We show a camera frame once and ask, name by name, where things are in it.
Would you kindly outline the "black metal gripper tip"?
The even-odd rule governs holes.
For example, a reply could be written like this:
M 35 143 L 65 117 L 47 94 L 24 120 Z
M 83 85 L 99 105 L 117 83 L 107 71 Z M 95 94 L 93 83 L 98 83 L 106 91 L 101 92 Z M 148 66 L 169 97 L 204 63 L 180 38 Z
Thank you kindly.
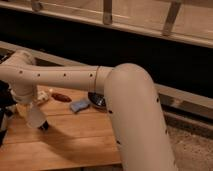
M 41 131 L 46 131 L 49 128 L 49 123 L 48 121 L 45 121 L 38 129 Z

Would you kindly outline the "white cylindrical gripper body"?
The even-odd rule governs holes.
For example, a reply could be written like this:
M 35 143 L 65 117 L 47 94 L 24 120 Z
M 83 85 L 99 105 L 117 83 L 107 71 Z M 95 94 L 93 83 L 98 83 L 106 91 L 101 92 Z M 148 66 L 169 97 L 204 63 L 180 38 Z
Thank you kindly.
M 26 122 L 32 128 L 42 128 L 46 122 L 46 116 L 36 103 L 30 103 L 27 107 Z

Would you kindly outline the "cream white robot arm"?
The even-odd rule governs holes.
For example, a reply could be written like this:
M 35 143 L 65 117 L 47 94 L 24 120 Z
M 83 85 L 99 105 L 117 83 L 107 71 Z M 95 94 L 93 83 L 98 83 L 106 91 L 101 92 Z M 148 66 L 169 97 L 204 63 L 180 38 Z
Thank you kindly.
M 102 94 L 124 171 L 178 171 L 160 98 L 142 67 L 44 67 L 29 52 L 18 50 L 0 60 L 0 80 L 10 85 L 13 99 L 27 107 L 26 121 L 32 127 L 46 121 L 35 103 L 39 85 Z

